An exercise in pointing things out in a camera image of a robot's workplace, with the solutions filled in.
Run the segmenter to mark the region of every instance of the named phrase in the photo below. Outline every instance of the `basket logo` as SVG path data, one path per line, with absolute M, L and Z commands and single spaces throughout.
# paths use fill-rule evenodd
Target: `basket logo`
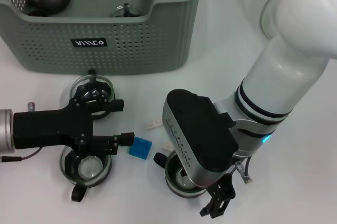
M 105 38 L 71 39 L 75 48 L 107 47 Z

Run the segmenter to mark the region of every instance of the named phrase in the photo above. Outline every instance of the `gray plastic basket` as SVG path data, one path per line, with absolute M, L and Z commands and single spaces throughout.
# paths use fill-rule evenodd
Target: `gray plastic basket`
M 143 74 L 175 70 L 188 57 L 199 0 L 72 0 L 61 14 L 31 17 L 26 0 L 0 0 L 0 35 L 21 64 L 46 73 Z M 123 3 L 142 17 L 109 18 Z M 75 48 L 71 39 L 105 38 Z

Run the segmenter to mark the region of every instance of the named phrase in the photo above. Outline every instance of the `blue led light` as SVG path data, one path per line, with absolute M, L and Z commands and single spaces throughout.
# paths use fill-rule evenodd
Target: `blue led light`
M 272 135 L 266 136 L 266 137 L 262 140 L 262 143 L 265 143 L 266 141 L 268 141 L 268 139 L 269 139 L 271 136 L 272 136 Z

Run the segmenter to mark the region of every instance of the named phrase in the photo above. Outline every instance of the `black cup handle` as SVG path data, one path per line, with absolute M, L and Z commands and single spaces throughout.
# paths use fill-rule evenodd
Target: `black cup handle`
M 72 192 L 72 201 L 81 202 L 86 193 L 86 188 L 82 186 L 75 186 Z
M 162 153 L 156 153 L 156 155 L 154 156 L 153 160 L 155 161 L 156 164 L 158 164 L 160 167 L 165 169 L 165 164 L 167 161 L 167 156 L 165 156 Z

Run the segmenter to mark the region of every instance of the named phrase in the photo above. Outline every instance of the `white table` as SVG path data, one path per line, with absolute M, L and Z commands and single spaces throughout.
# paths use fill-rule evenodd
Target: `white table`
M 253 183 L 245 185 L 235 173 L 236 198 L 224 216 L 200 217 L 210 196 L 187 200 L 174 195 L 164 170 L 152 160 L 156 152 L 166 153 L 161 146 L 169 138 L 164 128 L 148 131 L 145 125 L 160 118 L 169 91 L 184 88 L 215 102 L 236 90 L 267 42 L 258 24 L 265 2 L 200 0 L 190 57 L 183 67 L 169 73 L 110 77 L 118 97 L 125 100 L 125 110 L 96 123 L 94 132 L 134 131 L 151 140 L 147 161 L 120 148 L 107 181 L 90 189 L 81 203 L 71 202 L 73 186 L 59 169 L 61 146 L 44 148 L 21 163 L 0 164 L 0 223 L 335 223 L 337 62 L 329 63 L 322 78 L 253 156 Z M 78 78 L 29 72 L 0 42 L 0 109 L 26 111 L 29 101 L 37 110 L 62 108 Z

